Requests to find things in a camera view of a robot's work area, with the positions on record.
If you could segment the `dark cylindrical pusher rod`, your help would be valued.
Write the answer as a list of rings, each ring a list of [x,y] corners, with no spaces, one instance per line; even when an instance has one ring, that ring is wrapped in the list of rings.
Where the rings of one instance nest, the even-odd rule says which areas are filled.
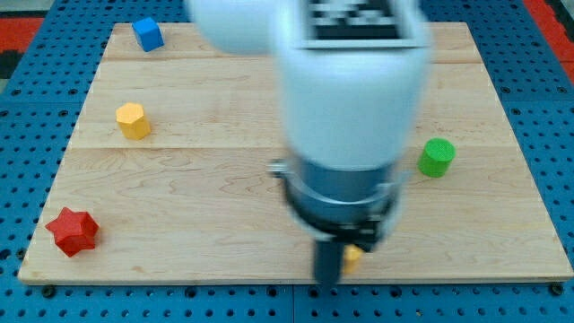
[[[343,265],[344,244],[316,240],[313,253],[313,275],[318,284],[333,286],[338,283]]]

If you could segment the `grey black tool mount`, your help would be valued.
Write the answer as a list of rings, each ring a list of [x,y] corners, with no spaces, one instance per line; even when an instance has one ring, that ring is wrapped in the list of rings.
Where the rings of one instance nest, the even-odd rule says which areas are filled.
[[[400,219],[404,174],[392,165],[335,170],[293,155],[272,161],[269,172],[282,181],[291,216],[317,241],[372,251]]]

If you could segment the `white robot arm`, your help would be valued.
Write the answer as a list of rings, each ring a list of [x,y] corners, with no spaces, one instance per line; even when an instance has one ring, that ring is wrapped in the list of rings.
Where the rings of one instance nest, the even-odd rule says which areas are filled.
[[[336,284],[344,249],[394,229],[408,179],[398,172],[431,62],[415,1],[188,1],[220,51],[274,58],[289,150],[270,171],[315,240],[313,275]]]

